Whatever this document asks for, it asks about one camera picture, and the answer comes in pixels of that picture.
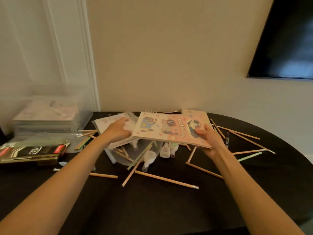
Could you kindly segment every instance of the sketchbook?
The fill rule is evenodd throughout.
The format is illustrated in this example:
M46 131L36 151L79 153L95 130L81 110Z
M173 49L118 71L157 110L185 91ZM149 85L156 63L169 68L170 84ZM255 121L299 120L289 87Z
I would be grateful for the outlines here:
M175 115L141 112L132 135L212 148L204 137L195 132L196 128L204 129L204 124L211 126L207 113L195 110L182 112Z
M135 125L136 125L136 121L134 120L134 118L136 118L136 116L133 115L133 117L132 117L128 113L122 113L122 114L118 114L118 115L104 117L101 119L96 119L94 121L94 123L95 123L95 126L97 127L99 133L103 133L109 127L110 124L114 123L116 120L123 118L123 117L129 118L129 121L125 122L124 129L132 132ZM124 140L110 144L108 146L108 149L114 149L114 148L117 148L119 146L133 142L135 140L138 140L138 138L135 138L134 136L130 136L129 138L126 138Z

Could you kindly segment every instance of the beige wall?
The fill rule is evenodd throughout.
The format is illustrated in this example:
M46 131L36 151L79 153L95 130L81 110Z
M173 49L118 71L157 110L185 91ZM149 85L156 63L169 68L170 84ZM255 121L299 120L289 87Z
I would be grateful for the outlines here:
M102 110L223 114L313 154L313 82L246 79L273 0L87 0Z

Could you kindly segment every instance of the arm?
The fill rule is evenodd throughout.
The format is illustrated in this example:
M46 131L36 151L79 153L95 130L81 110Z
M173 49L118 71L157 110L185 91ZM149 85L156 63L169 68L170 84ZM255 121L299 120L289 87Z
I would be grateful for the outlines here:
M112 123L64 168L38 187L0 222L0 234L57 234L80 194L100 153L130 136L127 118Z
M208 125L196 130L212 149L203 149L214 161L230 189L252 235L304 235L292 219L252 179L225 147L220 135Z

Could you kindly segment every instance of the dark wooden table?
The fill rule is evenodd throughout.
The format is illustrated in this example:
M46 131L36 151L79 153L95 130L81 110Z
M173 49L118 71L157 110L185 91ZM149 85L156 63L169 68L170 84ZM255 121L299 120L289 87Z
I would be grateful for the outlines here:
M108 114L116 113L95 112L92 120ZM264 152L241 164L294 221L298 224L307 221L313 212L313 165L308 159L259 127L222 115L208 115L219 126L261 138L253 141L276 152L276 155ZM94 129L91 122L86 129ZM255 149L259 148L230 135L231 152ZM66 154L65 161L74 156ZM122 188L121 184L129 174L127 167L118 163L113 165L103 152L96 163L97 172L119 178L89 177L60 234L178 235L231 229L245 232L245 223L225 182L187 166L185 162L189 156L186 147L179 147L176 158L158 157L148 173L197 185L199 190L137 174ZM219 173L199 149L191 163ZM51 177L53 168L33 163L1 165L0 220Z

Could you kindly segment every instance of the forearm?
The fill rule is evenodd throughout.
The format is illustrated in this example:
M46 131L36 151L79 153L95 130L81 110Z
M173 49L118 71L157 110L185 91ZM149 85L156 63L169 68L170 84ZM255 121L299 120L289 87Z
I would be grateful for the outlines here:
M0 222L0 234L57 234L109 143L105 134L91 141Z
M256 234L304 234L291 218L251 178L232 153L218 150L214 160L229 187L246 225Z

